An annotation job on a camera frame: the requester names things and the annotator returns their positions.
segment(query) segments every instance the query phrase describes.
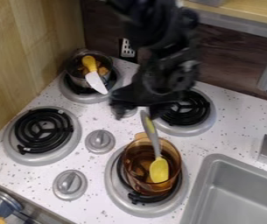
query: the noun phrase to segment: yellow spatula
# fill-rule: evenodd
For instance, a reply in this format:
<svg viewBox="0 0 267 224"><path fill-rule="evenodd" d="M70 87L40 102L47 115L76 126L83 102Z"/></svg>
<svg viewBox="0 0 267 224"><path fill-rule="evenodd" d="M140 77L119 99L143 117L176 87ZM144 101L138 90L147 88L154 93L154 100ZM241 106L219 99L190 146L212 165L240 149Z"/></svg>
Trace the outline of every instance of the yellow spatula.
<svg viewBox="0 0 267 224"><path fill-rule="evenodd" d="M155 152L155 161L150 165L150 177L154 183L168 180L168 163L161 157L157 130L150 117L142 110L140 112L145 133L151 140Z"/></svg>
<svg viewBox="0 0 267 224"><path fill-rule="evenodd" d="M87 81L89 86L95 91L98 91L100 94L106 95L108 93L108 90L102 82L100 75L97 73L95 58L90 55L84 56L82 58L82 64L89 71L89 73L85 75L85 80Z"/></svg>

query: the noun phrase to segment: pot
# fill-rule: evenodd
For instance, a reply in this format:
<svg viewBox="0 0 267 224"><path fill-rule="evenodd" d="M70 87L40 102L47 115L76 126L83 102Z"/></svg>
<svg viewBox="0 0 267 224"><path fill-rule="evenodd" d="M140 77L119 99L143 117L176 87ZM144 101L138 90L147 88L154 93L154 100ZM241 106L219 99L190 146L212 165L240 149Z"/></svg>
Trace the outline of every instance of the pot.
<svg viewBox="0 0 267 224"><path fill-rule="evenodd" d="M91 88L84 76L82 75L82 71L78 70L82 67L81 59L86 55L93 56L96 60L101 62L101 65L103 65L109 70L107 74L101 76L103 83L107 85L113 67L112 59L102 52L89 51L86 49L77 50L66 62L65 69L72 82L76 86L82 88Z"/></svg>
<svg viewBox="0 0 267 224"><path fill-rule="evenodd" d="M164 138L159 138L161 155L169 164L169 179L161 183L151 181L149 169L155 160L151 140L145 133L138 133L135 140L123 151L123 168L130 186L143 195L163 195L169 192L181 172L181 155L176 147Z"/></svg>

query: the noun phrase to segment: wooden wall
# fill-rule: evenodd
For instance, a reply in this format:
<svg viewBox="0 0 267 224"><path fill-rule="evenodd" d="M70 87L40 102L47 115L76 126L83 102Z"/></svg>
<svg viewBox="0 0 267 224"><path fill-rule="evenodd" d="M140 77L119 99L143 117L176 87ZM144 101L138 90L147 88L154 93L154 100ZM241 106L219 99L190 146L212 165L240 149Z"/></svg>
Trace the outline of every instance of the wooden wall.
<svg viewBox="0 0 267 224"><path fill-rule="evenodd" d="M0 129L83 46L79 0L0 0Z"/></svg>
<svg viewBox="0 0 267 224"><path fill-rule="evenodd" d="M123 37L118 17L104 3L81 1L87 48L118 57L118 39ZM267 38L210 25L200 26L200 36L200 81L267 100L256 88L267 66Z"/></svg>

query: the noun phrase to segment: dark backsplash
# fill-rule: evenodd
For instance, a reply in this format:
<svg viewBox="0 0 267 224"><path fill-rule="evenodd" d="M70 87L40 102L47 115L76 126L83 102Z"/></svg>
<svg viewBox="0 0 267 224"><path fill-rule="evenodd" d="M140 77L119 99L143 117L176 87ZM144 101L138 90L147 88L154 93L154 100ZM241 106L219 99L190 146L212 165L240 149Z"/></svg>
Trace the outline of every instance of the dark backsplash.
<svg viewBox="0 0 267 224"><path fill-rule="evenodd" d="M118 57L123 28L117 15L103 2L82 0L86 47ZM256 88L267 66L267 38L201 25L200 81L267 99ZM138 58L144 53L138 52Z"/></svg>

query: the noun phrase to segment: black coil burner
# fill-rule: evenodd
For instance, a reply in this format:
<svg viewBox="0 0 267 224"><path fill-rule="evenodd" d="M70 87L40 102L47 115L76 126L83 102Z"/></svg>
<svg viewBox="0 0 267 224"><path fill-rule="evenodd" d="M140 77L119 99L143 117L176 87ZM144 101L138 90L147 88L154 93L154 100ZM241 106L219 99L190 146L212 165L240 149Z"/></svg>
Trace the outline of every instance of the black coil burner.
<svg viewBox="0 0 267 224"><path fill-rule="evenodd" d="M117 171L117 177L121 180L122 184L130 191L128 193L128 198L132 201L132 204L136 205L138 202L140 203L154 203L154 202L159 202L161 200L167 199L169 196L171 196L175 190L177 189L177 186L182 184L182 174L178 176L178 180L172 187L172 189L162 195L143 195L140 192L135 191L125 180L124 173L123 173L123 163L122 163L122 156L123 154L118 156L117 158L117 165L116 165L116 171Z"/></svg>
<svg viewBox="0 0 267 224"><path fill-rule="evenodd" d="M19 152L43 153L66 143L74 131L71 119L54 108L29 110L15 124Z"/></svg>
<svg viewBox="0 0 267 224"><path fill-rule="evenodd" d="M186 92L182 101L174 103L161 116L169 125L188 126L203 122L210 113L210 103L194 91Z"/></svg>
<svg viewBox="0 0 267 224"><path fill-rule="evenodd" d="M109 80L107 80L106 88L110 90L117 81L116 72L114 70L111 71ZM67 86L77 95L90 95L96 94L97 92L91 87L79 87L72 82L72 79L68 74L65 77L65 83Z"/></svg>

